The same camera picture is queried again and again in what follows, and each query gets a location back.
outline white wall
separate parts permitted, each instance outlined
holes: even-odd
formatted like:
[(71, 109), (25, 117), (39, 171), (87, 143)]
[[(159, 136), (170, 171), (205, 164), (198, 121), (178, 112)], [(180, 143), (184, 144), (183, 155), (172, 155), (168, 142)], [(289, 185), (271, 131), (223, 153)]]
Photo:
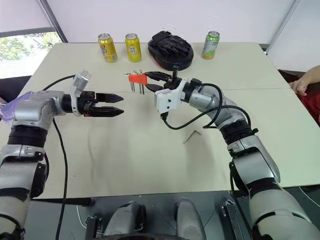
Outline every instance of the white wall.
[(189, 42), (208, 30), (221, 41), (270, 43), (293, 0), (47, 0), (69, 42), (115, 42), (137, 33), (141, 42), (169, 25)]
[(270, 49), (278, 69), (303, 71), (320, 65), (320, 0), (301, 0)]
[(50, 27), (37, 0), (0, 0), (0, 32)]

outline green can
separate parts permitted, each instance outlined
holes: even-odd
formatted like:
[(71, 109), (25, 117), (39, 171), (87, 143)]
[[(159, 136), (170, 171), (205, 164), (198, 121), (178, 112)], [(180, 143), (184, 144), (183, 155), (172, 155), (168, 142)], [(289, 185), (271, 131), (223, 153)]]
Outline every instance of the green can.
[(204, 59), (212, 59), (215, 56), (216, 49), (220, 40), (220, 33), (217, 31), (210, 31), (205, 37), (205, 42), (202, 51)]

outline red clothing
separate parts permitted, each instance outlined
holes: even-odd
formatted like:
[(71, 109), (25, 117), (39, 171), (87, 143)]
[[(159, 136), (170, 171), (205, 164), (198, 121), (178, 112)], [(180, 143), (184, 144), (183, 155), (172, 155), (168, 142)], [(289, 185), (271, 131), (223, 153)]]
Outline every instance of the red clothing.
[(320, 91), (307, 96), (299, 96), (299, 99), (320, 127)]

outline can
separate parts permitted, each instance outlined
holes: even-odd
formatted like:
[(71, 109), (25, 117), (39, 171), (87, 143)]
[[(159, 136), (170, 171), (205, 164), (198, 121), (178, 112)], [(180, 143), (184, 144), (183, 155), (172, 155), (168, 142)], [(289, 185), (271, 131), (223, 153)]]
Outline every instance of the can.
[(117, 61), (118, 56), (114, 44), (114, 40), (108, 33), (102, 33), (98, 36), (98, 43), (100, 45), (104, 59), (109, 63)]
[(141, 49), (138, 35), (135, 33), (128, 33), (125, 35), (126, 51), (130, 61), (137, 63), (141, 61)]
[(209, 31), (205, 37), (205, 42), (202, 51), (204, 59), (212, 59), (215, 56), (216, 49), (220, 40), (220, 33), (217, 31)]

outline cable connector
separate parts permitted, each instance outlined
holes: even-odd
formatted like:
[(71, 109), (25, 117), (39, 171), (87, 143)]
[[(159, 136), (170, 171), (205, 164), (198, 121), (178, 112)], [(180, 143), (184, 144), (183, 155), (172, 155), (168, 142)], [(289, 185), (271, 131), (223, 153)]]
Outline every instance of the cable connector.
[(161, 118), (163, 121), (166, 121), (168, 115), (169, 115), (169, 112), (166, 111), (166, 112), (160, 114), (160, 118)]
[(202, 81), (200, 81), (199, 79), (192, 78), (190, 81), (190, 87), (192, 87), (192, 89), (194, 89), (195, 87), (200, 87), (201, 85)]

